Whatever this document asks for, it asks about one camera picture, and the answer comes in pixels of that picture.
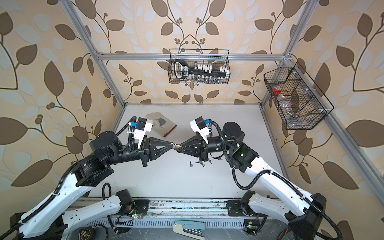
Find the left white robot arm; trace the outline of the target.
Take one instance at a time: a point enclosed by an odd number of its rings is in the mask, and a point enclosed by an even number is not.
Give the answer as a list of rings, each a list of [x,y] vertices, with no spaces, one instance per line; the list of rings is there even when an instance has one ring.
[[[121,190],[102,201],[70,211],[68,208],[114,173],[113,165],[141,161],[146,167],[174,148],[168,141],[149,138],[152,121],[132,117],[124,126],[129,129],[129,141],[123,145],[114,132],[100,133],[91,141],[92,154],[70,166],[55,190],[32,210],[12,216],[12,227],[1,235],[5,239],[17,232],[17,240],[60,240],[73,230],[101,217],[137,212],[135,201],[128,190]]]

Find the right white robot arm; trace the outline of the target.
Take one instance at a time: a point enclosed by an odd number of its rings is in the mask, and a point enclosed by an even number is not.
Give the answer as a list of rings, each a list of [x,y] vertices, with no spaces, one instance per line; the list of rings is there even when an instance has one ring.
[[[342,231],[325,213],[326,198],[320,193],[312,195],[274,170],[244,143],[245,133],[237,123],[220,127],[215,121],[198,118],[190,125],[196,135],[176,146],[176,151],[201,162],[208,161],[210,153],[222,152],[236,186],[246,192],[241,199],[245,215],[263,214],[279,220],[302,240],[328,240],[318,232],[325,220],[335,230],[336,239],[343,239]]]

